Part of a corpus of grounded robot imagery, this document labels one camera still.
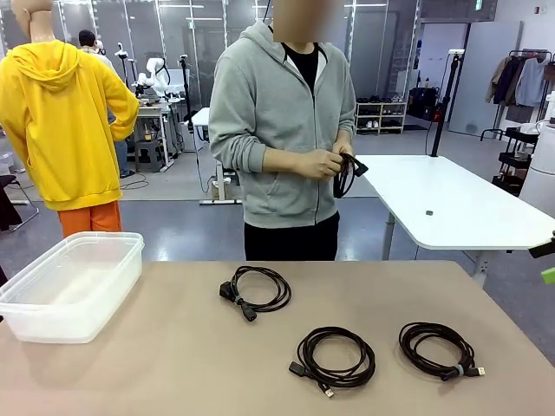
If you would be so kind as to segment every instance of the orange pants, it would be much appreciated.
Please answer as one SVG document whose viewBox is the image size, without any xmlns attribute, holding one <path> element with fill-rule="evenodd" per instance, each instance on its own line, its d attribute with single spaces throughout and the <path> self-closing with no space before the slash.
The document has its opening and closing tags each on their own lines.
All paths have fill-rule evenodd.
<svg viewBox="0 0 555 416">
<path fill-rule="evenodd" d="M 121 231 L 118 201 L 79 210 L 59 211 L 58 217 L 64 238 L 81 231 Z"/>
</svg>

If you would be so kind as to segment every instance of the small black object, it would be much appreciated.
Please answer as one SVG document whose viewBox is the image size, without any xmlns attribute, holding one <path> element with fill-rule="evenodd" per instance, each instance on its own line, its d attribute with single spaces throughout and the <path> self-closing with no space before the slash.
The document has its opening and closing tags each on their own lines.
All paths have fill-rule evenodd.
<svg viewBox="0 0 555 416">
<path fill-rule="evenodd" d="M 361 358 L 356 365 L 344 370 L 329 370 L 320 366 L 314 360 L 314 351 L 319 342 L 326 338 L 342 336 L 352 340 L 359 348 Z M 374 351 L 360 336 L 345 328 L 324 327 L 310 332 L 297 347 L 297 357 L 300 364 L 293 361 L 289 371 L 298 377 L 308 377 L 318 383 L 323 393 L 331 398 L 334 393 L 332 387 L 354 388 L 368 383 L 375 372 Z"/>
<path fill-rule="evenodd" d="M 534 247 L 530 249 L 529 252 L 533 258 L 549 256 L 550 254 L 555 253 L 555 231 L 553 232 L 552 240 L 549 243 Z"/>
<path fill-rule="evenodd" d="M 268 303 L 249 303 L 241 297 L 238 291 L 239 278 L 250 271 L 256 271 L 269 277 L 277 286 L 277 295 Z M 265 267 L 241 266 L 235 271 L 230 282 L 219 285 L 219 295 L 241 307 L 243 316 L 248 322 L 257 319 L 257 312 L 273 312 L 281 309 L 291 300 L 291 287 L 282 276 L 272 269 Z"/>
<path fill-rule="evenodd" d="M 458 347 L 460 349 L 459 365 L 457 367 L 443 366 L 418 354 L 416 349 L 427 338 L 440 338 Z M 399 333 L 399 344 L 410 362 L 422 372 L 438 377 L 441 381 L 449 381 L 462 375 L 477 377 L 486 373 L 484 368 L 476 367 L 472 346 L 457 332 L 445 325 L 428 322 L 408 323 L 402 327 Z"/>
<path fill-rule="evenodd" d="M 335 198 L 343 198 L 350 191 L 350 188 L 355 182 L 355 177 L 360 178 L 368 171 L 368 167 L 355 157 L 347 153 L 341 153 L 343 163 L 341 164 L 341 171 L 333 179 L 333 196 Z"/>
</svg>

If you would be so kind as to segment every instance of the hand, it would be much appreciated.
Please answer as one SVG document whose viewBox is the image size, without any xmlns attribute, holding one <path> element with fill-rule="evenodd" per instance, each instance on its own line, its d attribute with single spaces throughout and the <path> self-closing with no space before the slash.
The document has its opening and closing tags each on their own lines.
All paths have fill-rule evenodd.
<svg viewBox="0 0 555 416">
<path fill-rule="evenodd" d="M 298 153 L 293 172 L 310 179 L 333 178 L 341 171 L 343 158 L 322 149 Z"/>
<path fill-rule="evenodd" d="M 353 151 L 353 146 L 350 144 L 349 139 L 344 139 L 344 138 L 337 139 L 331 151 L 335 154 L 347 153 L 347 154 L 350 154 L 351 156 L 355 156 L 355 152 Z"/>
</svg>

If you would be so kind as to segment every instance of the black stand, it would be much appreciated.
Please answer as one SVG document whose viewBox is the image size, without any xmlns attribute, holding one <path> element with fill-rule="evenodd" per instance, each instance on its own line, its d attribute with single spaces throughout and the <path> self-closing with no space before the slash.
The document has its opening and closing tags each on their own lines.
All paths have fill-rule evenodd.
<svg viewBox="0 0 555 416">
<path fill-rule="evenodd" d="M 443 126 L 445 125 L 445 118 L 447 117 L 447 110 L 449 109 L 449 102 L 451 101 L 451 90 L 453 89 L 454 76 L 457 74 L 459 62 L 460 56 L 455 55 L 453 57 L 453 62 L 451 63 L 451 74 L 449 75 L 449 82 L 447 83 L 447 89 L 445 90 L 445 97 L 443 97 L 443 102 L 441 103 L 440 122 L 438 123 L 437 131 L 435 132 L 434 147 L 432 148 L 432 154 L 430 154 L 433 158 L 437 158 L 437 150 L 440 147 L 441 133 L 443 133 Z"/>
<path fill-rule="evenodd" d="M 183 87 L 185 89 L 185 103 L 187 105 L 187 114 L 189 115 L 189 133 L 193 135 L 194 143 L 193 115 L 191 114 L 191 101 L 189 100 L 189 83 L 187 82 L 187 64 L 185 59 L 186 55 L 180 56 L 181 70 L 183 71 Z"/>
</svg>

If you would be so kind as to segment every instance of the black t-shirt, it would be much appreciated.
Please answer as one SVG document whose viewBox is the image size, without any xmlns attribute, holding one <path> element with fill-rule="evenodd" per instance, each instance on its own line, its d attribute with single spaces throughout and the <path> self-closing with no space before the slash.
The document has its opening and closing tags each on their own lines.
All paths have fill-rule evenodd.
<svg viewBox="0 0 555 416">
<path fill-rule="evenodd" d="M 314 44 L 314 50 L 309 54 L 299 54 L 285 43 L 282 43 L 282 45 L 284 45 L 285 53 L 295 62 L 295 66 L 297 66 L 306 83 L 309 84 L 310 91 L 314 95 L 314 84 L 316 83 L 316 74 L 318 72 L 317 43 Z"/>
</svg>

